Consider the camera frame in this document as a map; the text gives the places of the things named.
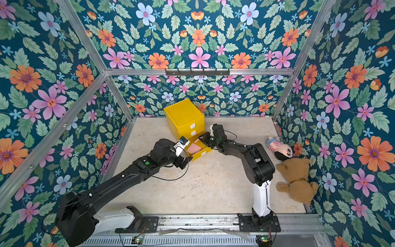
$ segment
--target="floor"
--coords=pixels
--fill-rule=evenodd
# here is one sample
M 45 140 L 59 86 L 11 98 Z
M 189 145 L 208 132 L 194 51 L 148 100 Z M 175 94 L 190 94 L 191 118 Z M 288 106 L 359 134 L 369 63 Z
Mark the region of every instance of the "floor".
M 237 134 L 236 141 L 239 143 L 262 143 L 273 164 L 281 163 L 265 145 L 269 136 L 277 135 L 271 118 L 206 117 L 206 131 L 214 123 L 222 124 L 225 130 Z M 165 118 L 138 118 L 115 174 L 149 153 L 160 138 L 176 141 Z M 156 176 L 173 179 L 184 172 L 175 167 L 161 168 Z M 303 204 L 290 199 L 287 193 L 277 191 L 275 185 L 280 181 L 285 180 L 276 171 L 270 188 L 271 209 L 276 213 L 305 213 Z M 141 213 L 152 214 L 251 213 L 253 203 L 252 184 L 244 173 L 241 160 L 213 150 L 192 161 L 183 178 L 163 181 L 152 177 L 113 199 L 103 210 L 118 210 L 133 205 Z

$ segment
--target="teddy bear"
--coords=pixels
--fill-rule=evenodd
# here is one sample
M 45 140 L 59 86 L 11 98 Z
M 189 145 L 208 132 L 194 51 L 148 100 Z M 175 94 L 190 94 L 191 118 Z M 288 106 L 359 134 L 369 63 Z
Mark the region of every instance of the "teddy bear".
M 311 203 L 317 194 L 318 184 L 308 182 L 308 172 L 311 160 L 306 158 L 291 158 L 278 164 L 276 169 L 283 175 L 287 183 L 279 182 L 276 188 L 279 192 L 288 192 L 290 197 L 300 203 Z

